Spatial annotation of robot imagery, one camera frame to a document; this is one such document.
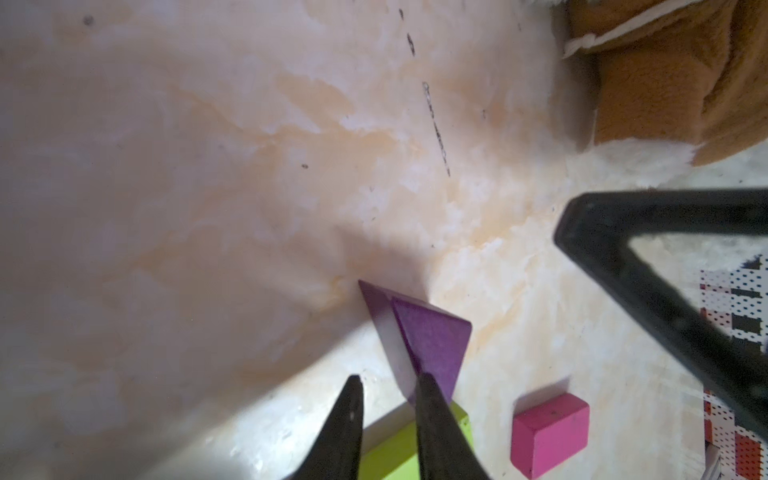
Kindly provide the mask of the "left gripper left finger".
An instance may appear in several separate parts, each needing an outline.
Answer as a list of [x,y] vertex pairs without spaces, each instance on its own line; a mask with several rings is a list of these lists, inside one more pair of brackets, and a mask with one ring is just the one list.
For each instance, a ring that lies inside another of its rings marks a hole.
[[359,375],[342,388],[306,458],[299,479],[358,479],[363,435],[364,390]]

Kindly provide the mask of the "green block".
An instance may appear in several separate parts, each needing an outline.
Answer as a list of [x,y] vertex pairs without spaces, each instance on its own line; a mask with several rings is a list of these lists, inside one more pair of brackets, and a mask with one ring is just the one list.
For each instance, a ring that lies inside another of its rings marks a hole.
[[[473,436],[469,414],[457,403],[449,408],[473,451]],[[360,456],[359,479],[421,479],[416,435],[416,411],[405,403],[392,414],[380,419],[381,427],[396,429],[368,448]]]

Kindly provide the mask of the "purple triangle block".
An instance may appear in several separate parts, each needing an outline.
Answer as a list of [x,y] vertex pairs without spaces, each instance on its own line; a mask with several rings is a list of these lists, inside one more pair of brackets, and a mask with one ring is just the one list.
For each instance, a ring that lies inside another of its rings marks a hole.
[[451,402],[472,324],[427,302],[364,280],[358,286],[403,396],[413,404],[418,377],[429,373],[444,399]]

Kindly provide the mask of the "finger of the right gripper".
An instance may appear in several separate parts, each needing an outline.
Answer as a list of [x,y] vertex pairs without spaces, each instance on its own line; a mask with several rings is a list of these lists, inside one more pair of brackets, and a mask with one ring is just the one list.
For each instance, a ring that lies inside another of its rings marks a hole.
[[760,439],[767,358],[735,346],[630,248],[645,234],[764,236],[765,189],[585,193],[564,208],[555,245]]

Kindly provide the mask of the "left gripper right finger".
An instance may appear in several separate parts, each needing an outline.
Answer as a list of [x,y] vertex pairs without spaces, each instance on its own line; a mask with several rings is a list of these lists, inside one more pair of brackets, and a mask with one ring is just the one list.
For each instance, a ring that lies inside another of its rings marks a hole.
[[430,373],[416,386],[416,435],[421,479],[488,479]]

